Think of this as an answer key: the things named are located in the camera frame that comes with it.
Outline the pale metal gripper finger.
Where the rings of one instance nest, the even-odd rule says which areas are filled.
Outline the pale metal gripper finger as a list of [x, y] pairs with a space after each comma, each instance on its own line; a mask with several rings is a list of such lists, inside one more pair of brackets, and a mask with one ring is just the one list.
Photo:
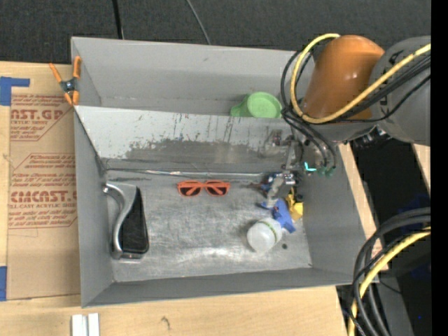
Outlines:
[[274, 207], [278, 199], [288, 195], [295, 185], [295, 176], [292, 173], [277, 174], [272, 189], [267, 192], [267, 207]]
[[272, 189], [272, 186], [277, 176], [278, 176], [277, 174], [269, 174], [268, 176], [266, 176], [260, 184], [260, 189], [263, 192], [269, 192]]

